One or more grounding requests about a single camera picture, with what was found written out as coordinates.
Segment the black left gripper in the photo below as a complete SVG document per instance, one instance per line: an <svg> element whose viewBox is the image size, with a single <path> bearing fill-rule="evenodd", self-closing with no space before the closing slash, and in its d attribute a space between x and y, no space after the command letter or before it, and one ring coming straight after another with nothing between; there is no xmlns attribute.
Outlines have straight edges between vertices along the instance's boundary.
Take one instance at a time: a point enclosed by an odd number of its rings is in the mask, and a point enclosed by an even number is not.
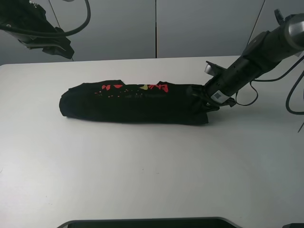
<svg viewBox="0 0 304 228"><path fill-rule="evenodd" d="M25 35L18 35L18 41L28 49L42 49L46 54L58 55L71 59L74 50L71 47L71 41L66 38L38 38Z"/></svg>

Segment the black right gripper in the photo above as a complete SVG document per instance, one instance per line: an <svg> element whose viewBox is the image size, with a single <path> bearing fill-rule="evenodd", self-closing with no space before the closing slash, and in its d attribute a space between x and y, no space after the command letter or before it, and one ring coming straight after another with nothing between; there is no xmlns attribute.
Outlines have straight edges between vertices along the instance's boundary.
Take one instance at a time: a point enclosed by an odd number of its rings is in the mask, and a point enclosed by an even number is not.
<svg viewBox="0 0 304 228"><path fill-rule="evenodd" d="M194 104L205 113L218 111L222 106L233 107L236 105L235 99L220 91L219 78L221 75L212 77L205 85L190 86L190 96L193 98ZM207 93L207 88L212 85L216 86L216 90L214 93L209 95Z"/></svg>

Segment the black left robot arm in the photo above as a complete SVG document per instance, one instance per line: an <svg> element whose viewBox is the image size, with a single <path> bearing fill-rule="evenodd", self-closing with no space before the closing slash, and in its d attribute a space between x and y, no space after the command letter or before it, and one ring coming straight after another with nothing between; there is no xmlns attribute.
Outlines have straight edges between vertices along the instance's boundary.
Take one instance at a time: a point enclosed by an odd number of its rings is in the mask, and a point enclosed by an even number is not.
<svg viewBox="0 0 304 228"><path fill-rule="evenodd" d="M6 27L35 32L59 33L47 20L46 11L30 0L2 0L0 2L0 24ZM67 38L37 38L9 32L28 49L41 49L44 53L71 59L74 55Z"/></svg>

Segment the black robot base front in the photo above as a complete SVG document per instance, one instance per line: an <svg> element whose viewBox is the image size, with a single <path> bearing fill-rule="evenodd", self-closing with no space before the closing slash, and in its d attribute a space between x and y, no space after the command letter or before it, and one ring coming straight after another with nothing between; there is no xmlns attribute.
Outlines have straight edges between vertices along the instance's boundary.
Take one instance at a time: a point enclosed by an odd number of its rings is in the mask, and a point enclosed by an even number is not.
<svg viewBox="0 0 304 228"><path fill-rule="evenodd" d="M221 217L71 220L60 228L238 228Z"/></svg>

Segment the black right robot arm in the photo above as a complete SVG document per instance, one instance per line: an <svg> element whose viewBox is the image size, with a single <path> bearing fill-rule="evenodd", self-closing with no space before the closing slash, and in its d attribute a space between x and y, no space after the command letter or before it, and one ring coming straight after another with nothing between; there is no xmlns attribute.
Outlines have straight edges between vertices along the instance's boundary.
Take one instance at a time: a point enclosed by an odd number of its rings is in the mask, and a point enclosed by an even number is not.
<svg viewBox="0 0 304 228"><path fill-rule="evenodd" d="M273 70L282 60L304 49L304 15L282 18L275 11L279 27L256 36L241 56L228 68L207 62L205 72L212 78L194 88L192 95L204 112L217 111L221 106L234 106L232 95L263 74Z"/></svg>

